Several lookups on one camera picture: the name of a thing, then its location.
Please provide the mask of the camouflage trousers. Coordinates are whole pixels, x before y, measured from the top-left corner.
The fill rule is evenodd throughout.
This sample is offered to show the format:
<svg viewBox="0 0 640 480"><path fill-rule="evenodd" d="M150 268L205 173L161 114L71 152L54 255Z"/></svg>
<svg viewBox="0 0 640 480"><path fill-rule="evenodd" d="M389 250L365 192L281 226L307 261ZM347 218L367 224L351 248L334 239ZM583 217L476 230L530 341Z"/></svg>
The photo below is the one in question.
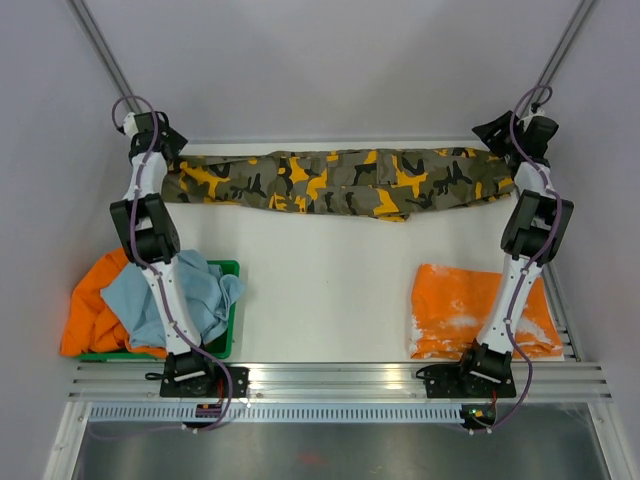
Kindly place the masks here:
<svg viewBox="0 0 640 480"><path fill-rule="evenodd" d="M514 188L505 160L450 147L184 156L161 195L168 203L403 222L414 213L491 203Z"/></svg>

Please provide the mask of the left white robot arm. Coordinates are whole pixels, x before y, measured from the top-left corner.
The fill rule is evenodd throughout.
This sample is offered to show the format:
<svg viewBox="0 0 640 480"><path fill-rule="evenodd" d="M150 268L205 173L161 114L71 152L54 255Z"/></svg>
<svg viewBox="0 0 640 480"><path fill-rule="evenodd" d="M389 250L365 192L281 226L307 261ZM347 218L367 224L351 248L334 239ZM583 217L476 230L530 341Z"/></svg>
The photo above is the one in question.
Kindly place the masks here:
<svg viewBox="0 0 640 480"><path fill-rule="evenodd" d="M129 261L144 276L155 300L167 352L161 377L163 398L203 398L218 374L203 353L203 341L179 282L180 239L161 197L164 177L186 140L162 112L126 115L117 130L130 140L132 175L124 197L110 214Z"/></svg>

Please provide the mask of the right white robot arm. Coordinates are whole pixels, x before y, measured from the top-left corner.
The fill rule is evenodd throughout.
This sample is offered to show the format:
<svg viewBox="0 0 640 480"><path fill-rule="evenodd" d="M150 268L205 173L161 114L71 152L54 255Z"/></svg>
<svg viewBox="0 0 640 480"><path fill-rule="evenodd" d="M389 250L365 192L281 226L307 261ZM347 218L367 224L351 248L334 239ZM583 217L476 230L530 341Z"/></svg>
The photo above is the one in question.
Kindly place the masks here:
<svg viewBox="0 0 640 480"><path fill-rule="evenodd" d="M518 200L501 237L505 254L498 293L485 325L472 343L469 363L456 370L457 387L474 398L516 396L511 363L525 353L516 342L517 326L543 267L559 250L574 204L558 194L545 153L559 125L533 113L523 119L509 111L478 126L474 133L503 158Z"/></svg>

